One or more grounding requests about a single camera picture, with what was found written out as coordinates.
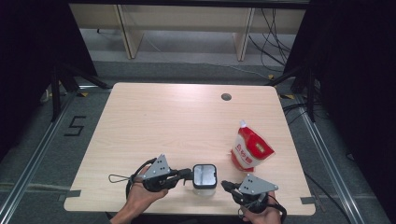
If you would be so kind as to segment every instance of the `black stand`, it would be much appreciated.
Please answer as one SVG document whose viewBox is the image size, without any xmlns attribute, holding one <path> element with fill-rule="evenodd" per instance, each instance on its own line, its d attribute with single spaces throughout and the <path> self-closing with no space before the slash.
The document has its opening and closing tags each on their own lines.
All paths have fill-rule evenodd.
<svg viewBox="0 0 396 224">
<path fill-rule="evenodd" d="M 94 76 L 89 76 L 82 72 L 81 70 L 65 63 L 56 63 L 53 67 L 53 72 L 51 75 L 51 88 L 52 88 L 52 119 L 55 121 L 58 115 L 61 113 L 61 93 L 59 90 L 59 82 L 61 81 L 67 92 L 77 92 L 79 90 L 79 85 L 72 75 L 78 75 L 84 79 L 90 81 L 92 84 L 102 88 L 111 89 L 106 83 L 100 81 Z"/>
</svg>

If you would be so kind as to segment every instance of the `wire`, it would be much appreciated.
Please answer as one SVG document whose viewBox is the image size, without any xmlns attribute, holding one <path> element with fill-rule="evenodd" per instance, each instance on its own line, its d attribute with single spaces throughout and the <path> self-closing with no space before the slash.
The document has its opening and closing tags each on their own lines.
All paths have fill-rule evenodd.
<svg viewBox="0 0 396 224">
<path fill-rule="evenodd" d="M 262 53 L 266 54 L 268 57 L 270 57 L 271 59 L 273 59 L 274 61 L 276 61 L 277 63 L 279 63 L 282 66 L 285 66 L 284 63 L 282 63 L 280 60 L 278 60 L 277 58 L 275 58 L 274 56 L 272 56 L 271 54 L 269 54 L 267 51 L 265 51 L 263 48 L 260 48 L 260 46 L 258 44 L 256 44 L 256 42 L 251 38 L 251 36 L 249 35 L 248 38 L 250 39 L 250 41 L 253 43 L 254 46 L 256 46 L 257 49 L 259 49 Z"/>
<path fill-rule="evenodd" d="M 288 125 L 291 125 L 294 121 L 297 120 L 297 118 L 299 118 L 301 115 L 303 115 L 304 113 L 306 113 L 307 111 L 305 110 L 303 113 L 299 114 L 297 117 L 295 117 L 291 122 L 288 123 Z"/>
<path fill-rule="evenodd" d="M 330 196 L 330 194 L 314 179 L 314 178 L 312 178 L 312 176 L 310 176 L 309 174 L 307 174 L 305 171 L 304 171 L 304 175 L 306 176 L 306 177 L 308 177 L 308 179 L 310 179 L 315 185 L 317 185 L 318 186 L 318 188 L 320 188 L 322 191 L 323 191 L 323 193 L 324 194 L 326 194 L 326 196 L 335 204 L 335 206 L 341 211 L 341 213 L 344 215 L 344 217 L 346 218 L 346 221 L 348 222 L 348 223 L 351 223 L 350 222 L 350 219 L 349 219 L 349 217 L 347 216 L 347 213 L 346 213 L 346 211 L 340 206 L 340 204 L 338 204 L 338 202 L 336 202 L 335 201 L 335 199 L 332 197 L 332 196 Z"/>
<path fill-rule="evenodd" d="M 264 41 L 264 44 L 262 45 L 262 48 L 258 48 L 258 49 L 262 52 L 262 54 L 265 53 L 266 55 L 270 56 L 270 55 L 264 50 L 266 43 L 269 43 L 269 44 L 271 44 L 273 47 L 278 48 L 279 54 L 280 54 L 280 56 L 281 56 L 281 58 L 282 58 L 283 63 L 282 63 L 281 61 L 279 61 L 279 60 L 276 60 L 273 56 L 270 56 L 270 57 L 271 57 L 272 59 L 274 59 L 275 61 L 277 61 L 278 63 L 280 63 L 280 64 L 282 64 L 282 65 L 284 66 L 285 63 L 286 63 L 286 60 L 288 59 L 288 57 L 286 56 L 285 51 L 286 51 L 286 52 L 290 52 L 290 48 L 287 47 L 286 45 L 284 45 L 284 44 L 279 40 L 279 38 L 277 37 L 277 31 L 276 31 L 276 9 L 275 9 L 275 8 L 272 9 L 272 18 L 273 18 L 273 20 L 272 20 L 271 24 L 270 24 L 270 22 L 267 20 L 267 17 L 265 16 L 265 13 L 264 13 L 263 9 L 262 9 L 262 15 L 263 15 L 263 17 L 264 17 L 264 19 L 265 19 L 265 22 L 267 23 L 269 32 L 268 32 L 267 36 L 265 36 L 265 34 L 262 34 L 262 36 L 264 37 L 265 41 Z M 275 44 L 272 43 L 272 42 L 269 40 L 269 36 L 270 36 L 270 35 L 273 36 L 273 38 L 274 38 L 274 40 L 275 40 L 275 42 L 276 42 Z M 253 44 L 254 44 L 256 47 L 258 47 L 257 44 L 255 44 L 255 42 L 251 39 L 251 37 L 249 37 L 249 38 L 250 38 L 250 40 L 253 42 Z"/>
<path fill-rule="evenodd" d="M 151 42 L 151 40 L 150 40 L 146 35 L 145 35 L 144 37 L 146 38 L 146 40 L 148 41 L 148 43 L 149 43 L 154 49 L 156 49 L 156 50 L 157 50 L 158 52 L 160 52 L 160 53 L 163 53 L 163 51 L 160 50 L 159 48 L 157 48 L 157 47 Z M 169 62 L 169 63 L 188 63 L 188 62 L 182 62 L 182 61 L 173 61 L 173 60 L 169 60 L 169 59 L 165 58 L 162 54 L 160 54 L 160 55 L 161 55 L 161 57 L 162 57 L 165 61 L 167 61 L 167 62 Z M 266 77 L 266 76 L 263 75 L 263 74 L 260 74 L 260 73 L 257 73 L 257 72 L 252 72 L 252 71 L 248 71 L 248 70 L 244 70 L 244 69 L 241 69 L 241 68 L 237 68 L 237 67 L 234 67 L 234 66 L 232 66 L 232 65 L 219 64 L 219 63 L 202 63 L 202 64 L 208 64 L 208 65 L 214 65 L 214 66 L 220 66 L 220 67 L 229 67 L 229 68 L 232 68 L 232 69 L 237 70 L 237 71 L 241 71 L 241 72 L 244 72 L 244 73 L 250 73 L 250 74 L 258 75 L 258 76 L 263 77 L 263 78 L 268 79 L 268 80 L 270 79 L 270 78 Z"/>
</svg>

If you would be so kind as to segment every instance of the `floor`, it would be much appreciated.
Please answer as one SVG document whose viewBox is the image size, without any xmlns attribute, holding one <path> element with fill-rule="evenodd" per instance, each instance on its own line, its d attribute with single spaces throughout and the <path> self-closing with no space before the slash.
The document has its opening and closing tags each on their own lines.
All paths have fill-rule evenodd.
<svg viewBox="0 0 396 224">
<path fill-rule="evenodd" d="M 217 68 L 227 68 L 241 71 L 253 76 L 262 76 L 262 74 L 253 71 L 245 70 L 246 68 L 253 68 L 254 66 L 269 66 L 270 69 L 281 70 L 280 64 L 266 55 L 262 55 L 257 48 L 249 41 L 247 45 L 247 53 L 245 60 L 238 62 L 233 46 L 233 37 L 231 34 L 226 33 L 204 33 L 204 32 L 167 32 L 167 31 L 151 31 L 146 32 L 136 58 L 129 60 L 126 57 L 125 48 L 122 44 L 120 31 L 115 30 L 100 30 L 99 34 L 96 30 L 81 30 L 81 33 L 86 41 L 87 48 L 90 51 L 92 60 L 99 63 L 185 63 L 204 64 L 206 66 L 215 66 Z M 251 35 L 252 39 L 262 46 L 264 43 L 264 36 L 262 34 Z M 281 42 L 291 48 L 294 35 L 279 35 L 278 38 Z M 265 50 L 282 61 L 279 49 L 271 47 L 268 44 Z M 283 93 L 288 93 L 288 89 L 281 89 Z M 103 109 L 106 102 L 106 94 L 96 94 L 92 96 L 94 102 L 98 104 L 84 105 L 80 98 L 76 98 L 71 107 L 74 113 L 80 112 L 84 108 L 84 113 L 95 114 L 95 118 L 100 117 L 100 111 Z M 291 105 L 295 101 L 282 100 L 282 105 Z M 23 138 L 18 146 L 18 150 L 11 150 L 9 155 L 0 164 L 0 201 L 5 202 L 8 194 L 11 192 L 12 187 L 19 177 L 23 175 L 26 164 L 28 164 L 32 155 L 34 155 L 35 146 L 40 144 L 40 137 L 46 134 L 48 129 L 48 117 L 51 114 L 51 107 L 43 105 L 36 111 L 36 118 L 32 120 L 30 127 L 33 131 L 27 131 L 27 136 Z M 325 139 L 326 144 L 324 151 L 330 152 L 332 155 L 331 160 L 335 160 L 335 166 L 344 178 L 337 180 L 332 177 L 328 167 L 323 164 L 323 159 L 327 157 L 326 153 L 320 152 L 318 145 L 312 141 L 310 133 L 307 129 L 309 127 L 309 120 L 303 110 L 291 111 L 287 119 L 290 123 L 290 132 L 292 133 L 293 140 L 296 147 L 299 148 L 299 156 L 301 157 L 302 166 L 306 171 L 310 171 L 311 175 L 326 176 L 322 182 L 322 187 L 328 189 L 331 196 L 337 201 L 343 201 L 344 196 L 339 193 L 339 188 L 334 186 L 334 183 L 345 184 L 346 189 L 350 190 L 352 196 L 351 202 L 344 202 L 344 207 L 358 205 L 357 212 L 350 212 L 352 217 L 351 223 L 389 223 L 384 215 L 378 201 L 370 188 L 364 181 L 359 169 L 353 163 L 346 159 L 345 155 L 347 149 L 340 141 L 339 136 L 336 135 L 336 130 L 331 125 L 331 121 L 326 118 L 325 111 L 321 109 L 316 110 L 318 121 L 314 129 L 319 130 L 322 134 L 321 138 Z M 92 126 L 84 127 L 88 132 L 93 132 L 94 124 L 97 120 L 92 120 Z M 61 126 L 69 125 L 69 123 L 62 123 Z M 89 135 L 84 138 L 83 142 L 61 142 L 61 138 L 54 137 L 50 139 L 54 144 L 67 148 L 79 148 L 80 145 L 89 143 Z M 71 185 L 70 180 L 73 180 L 73 175 L 76 173 L 78 165 L 72 166 L 70 161 L 79 161 L 83 157 L 85 151 L 73 151 L 73 155 L 56 155 L 56 152 L 49 150 L 44 156 L 42 161 L 39 162 L 37 174 L 32 177 L 32 182 L 25 191 L 25 195 L 19 201 L 19 205 L 15 208 L 14 217 L 10 219 L 10 223 L 38 223 L 38 222 L 57 222 L 57 223 L 87 223 L 86 220 L 99 220 L 100 214 L 86 214 L 74 213 L 73 216 L 68 213 L 65 214 L 63 210 L 63 201 L 65 192 L 67 192 Z M 320 170 L 313 170 L 312 167 L 321 167 Z M 308 180 L 310 186 L 315 186 L 313 182 Z M 313 194 L 318 195 L 318 203 L 322 202 L 323 206 L 317 208 L 317 213 L 313 217 L 292 217 L 287 223 L 342 223 L 346 219 L 340 215 L 336 208 L 334 208 L 331 201 L 327 199 L 318 187 L 312 187 Z"/>
</svg>

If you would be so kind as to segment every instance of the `table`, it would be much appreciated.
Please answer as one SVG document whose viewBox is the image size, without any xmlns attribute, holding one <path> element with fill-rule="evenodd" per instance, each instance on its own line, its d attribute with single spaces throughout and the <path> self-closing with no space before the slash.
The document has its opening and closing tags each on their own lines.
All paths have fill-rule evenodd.
<svg viewBox="0 0 396 224">
<path fill-rule="evenodd" d="M 224 93 L 231 100 L 223 100 Z M 235 85 L 116 84 L 71 187 L 80 195 L 67 198 L 64 208 L 119 211 L 126 182 L 110 183 L 108 175 L 129 176 L 162 153 L 172 169 L 213 163 L 219 182 L 242 182 L 246 173 L 233 166 L 230 154 L 241 119 L 276 152 L 254 175 L 279 185 L 276 197 L 288 214 L 313 215 L 315 205 L 301 202 L 311 194 L 276 90 Z M 238 208 L 220 183 L 212 197 L 203 197 L 191 182 L 180 181 L 146 213 L 236 215 Z"/>
</svg>

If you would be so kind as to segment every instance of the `gray carpet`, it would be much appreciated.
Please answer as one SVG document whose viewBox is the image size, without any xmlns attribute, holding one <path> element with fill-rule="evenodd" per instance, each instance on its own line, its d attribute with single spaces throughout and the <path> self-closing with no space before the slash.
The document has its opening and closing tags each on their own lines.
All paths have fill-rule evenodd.
<svg viewBox="0 0 396 224">
<path fill-rule="evenodd" d="M 262 66 L 237 66 L 239 70 L 236 70 L 231 67 L 190 63 L 95 62 L 94 64 L 101 80 L 110 85 L 120 81 L 262 85 L 267 82 L 265 77 L 268 77 L 268 75 L 273 74 L 277 77 L 280 74 L 268 71 Z M 240 70 L 260 73 L 262 76 Z M 83 79 L 78 79 L 78 82 L 81 85 L 90 84 Z M 291 83 L 292 79 L 279 84 L 276 87 L 278 93 L 290 93 Z M 67 188 L 73 183 L 74 176 L 91 140 L 108 95 L 108 92 L 98 90 L 90 91 L 86 97 L 76 97 L 74 99 L 10 223 L 94 223 L 101 220 L 106 223 L 104 214 L 66 212 L 63 202 Z M 291 99 L 281 99 L 280 101 L 283 106 L 297 103 Z M 332 152 L 333 159 L 358 203 L 366 222 L 390 223 L 357 165 L 354 161 L 347 159 L 347 148 L 337 135 L 331 118 L 327 117 L 326 111 L 319 105 L 315 107 L 315 113 L 320 133 L 325 139 L 328 149 Z M 340 203 L 332 181 L 300 114 L 299 109 L 294 109 L 287 115 L 287 120 L 290 122 L 290 132 L 302 166 Z M 75 124 L 82 125 L 84 128 L 79 136 L 65 136 L 68 133 L 76 133 L 76 129 L 69 128 L 69 124 L 75 116 L 85 116 L 85 119 L 76 119 L 75 121 Z M 35 116 L 31 119 L 31 123 L 26 127 L 26 131 L 21 137 L 20 143 L 10 150 L 0 164 L 0 200 L 5 199 L 11 184 L 18 180 L 44 131 L 49 126 L 50 118 L 51 101 L 37 109 Z M 325 196 L 322 190 L 312 181 L 307 180 L 307 182 L 311 192 L 313 194 L 316 192 L 320 196 L 325 211 L 317 207 L 317 212 L 313 216 L 288 216 L 286 223 L 347 223 L 342 213 Z M 155 217 L 142 217 L 142 220 L 146 220 L 146 223 L 152 223 L 150 220 L 153 219 L 150 218 Z"/>
</svg>

